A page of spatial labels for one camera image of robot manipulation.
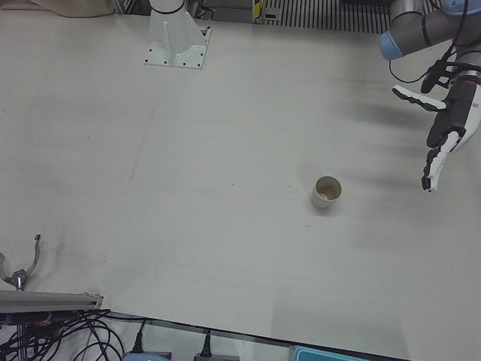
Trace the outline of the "white black dexterous robot hand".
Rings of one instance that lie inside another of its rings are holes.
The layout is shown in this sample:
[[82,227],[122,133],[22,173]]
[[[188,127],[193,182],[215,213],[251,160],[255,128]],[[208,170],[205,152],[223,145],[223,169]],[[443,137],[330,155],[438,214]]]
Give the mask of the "white black dexterous robot hand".
[[480,125],[480,82],[465,77],[454,82],[444,100],[436,100],[396,85],[392,92],[401,100],[434,112],[436,117],[429,130],[422,188],[436,192],[440,173],[451,153],[463,148]]

